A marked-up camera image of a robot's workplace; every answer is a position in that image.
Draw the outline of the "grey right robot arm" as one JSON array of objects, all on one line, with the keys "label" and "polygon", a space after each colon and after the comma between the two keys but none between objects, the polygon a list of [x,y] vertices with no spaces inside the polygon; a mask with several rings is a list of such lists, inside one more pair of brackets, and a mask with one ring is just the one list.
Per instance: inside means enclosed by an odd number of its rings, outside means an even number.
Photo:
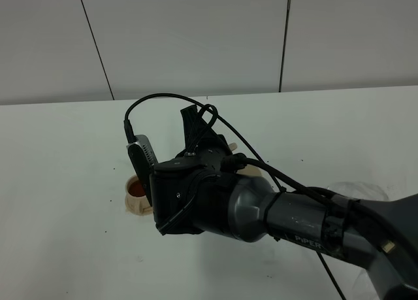
[{"label": "grey right robot arm", "polygon": [[240,157],[196,106],[181,111],[186,139],[204,136],[193,156],[154,166],[152,207],[160,234],[217,233],[244,242],[270,235],[362,267],[381,299],[417,298],[417,196],[356,199],[316,187],[275,191],[239,174]]}]

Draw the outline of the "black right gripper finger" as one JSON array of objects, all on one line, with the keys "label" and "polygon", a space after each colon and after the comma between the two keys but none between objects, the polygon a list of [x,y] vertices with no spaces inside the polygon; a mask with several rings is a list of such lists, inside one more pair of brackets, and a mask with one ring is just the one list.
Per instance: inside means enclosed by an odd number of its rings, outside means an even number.
[{"label": "black right gripper finger", "polygon": [[212,120],[206,123],[202,118],[205,112],[212,113],[212,106],[204,105],[200,111],[197,111],[196,105],[182,110],[185,153],[194,153],[199,141],[212,128]]}]

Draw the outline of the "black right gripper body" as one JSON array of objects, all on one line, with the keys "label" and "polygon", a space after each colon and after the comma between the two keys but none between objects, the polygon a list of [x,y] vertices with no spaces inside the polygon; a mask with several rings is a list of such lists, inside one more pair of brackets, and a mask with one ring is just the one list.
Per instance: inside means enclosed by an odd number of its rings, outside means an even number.
[{"label": "black right gripper body", "polygon": [[221,135],[202,139],[150,176],[155,226],[162,235],[198,235],[205,231],[236,236],[230,216],[233,192],[245,167]]}]

